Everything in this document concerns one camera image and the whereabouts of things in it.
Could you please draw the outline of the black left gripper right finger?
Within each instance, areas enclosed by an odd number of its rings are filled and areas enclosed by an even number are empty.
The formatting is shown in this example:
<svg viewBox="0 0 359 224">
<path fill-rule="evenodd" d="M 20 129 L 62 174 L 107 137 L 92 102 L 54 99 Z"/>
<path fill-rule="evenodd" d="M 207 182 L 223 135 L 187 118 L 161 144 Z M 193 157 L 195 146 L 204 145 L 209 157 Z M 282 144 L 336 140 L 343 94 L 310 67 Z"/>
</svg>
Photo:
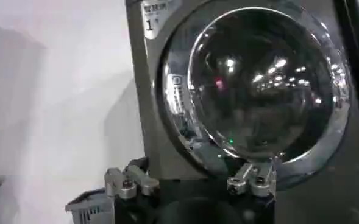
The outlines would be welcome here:
<svg viewBox="0 0 359 224">
<path fill-rule="evenodd" d="M 272 160 L 246 161 L 227 177 L 226 189 L 230 195 L 250 193 L 255 197 L 275 197 L 276 170 Z"/>
</svg>

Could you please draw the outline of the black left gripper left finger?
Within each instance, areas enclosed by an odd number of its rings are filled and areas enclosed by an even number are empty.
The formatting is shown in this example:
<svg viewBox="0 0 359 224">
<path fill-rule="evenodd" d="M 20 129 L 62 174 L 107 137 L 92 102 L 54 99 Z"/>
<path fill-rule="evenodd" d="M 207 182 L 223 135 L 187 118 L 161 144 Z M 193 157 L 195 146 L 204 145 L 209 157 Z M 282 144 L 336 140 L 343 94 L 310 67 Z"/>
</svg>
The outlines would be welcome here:
<svg viewBox="0 0 359 224">
<path fill-rule="evenodd" d="M 160 182 L 148 175 L 148 167 L 149 158 L 144 156 L 131 160 L 123 170 L 108 168 L 104 175 L 106 194 L 122 200 L 133 199 L 139 192 L 147 197 L 153 196 L 160 189 Z"/>
</svg>

